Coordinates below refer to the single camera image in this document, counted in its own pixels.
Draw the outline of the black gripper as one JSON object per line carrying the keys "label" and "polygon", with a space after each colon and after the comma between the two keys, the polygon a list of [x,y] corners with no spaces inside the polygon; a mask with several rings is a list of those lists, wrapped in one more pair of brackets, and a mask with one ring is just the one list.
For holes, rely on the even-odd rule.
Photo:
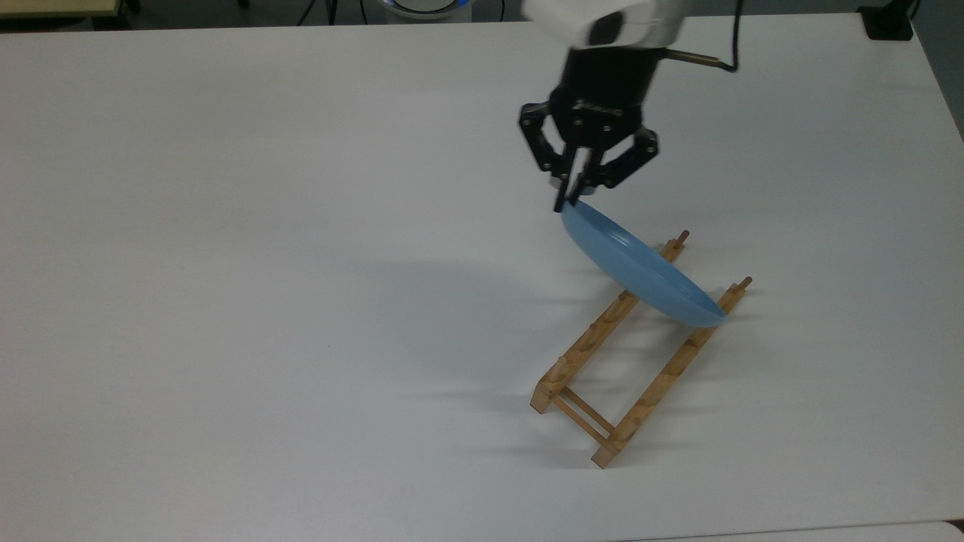
{"label": "black gripper", "polygon": [[[558,180],[554,212],[563,212],[578,148],[591,151],[568,195],[573,206],[587,189],[616,188],[658,155],[657,133],[641,128],[642,103],[665,55],[664,47],[571,48],[551,93],[551,114],[548,102],[521,106],[521,134],[540,170]],[[563,141],[561,154],[545,138],[550,117]],[[605,151],[632,134],[630,147],[603,163]]]}

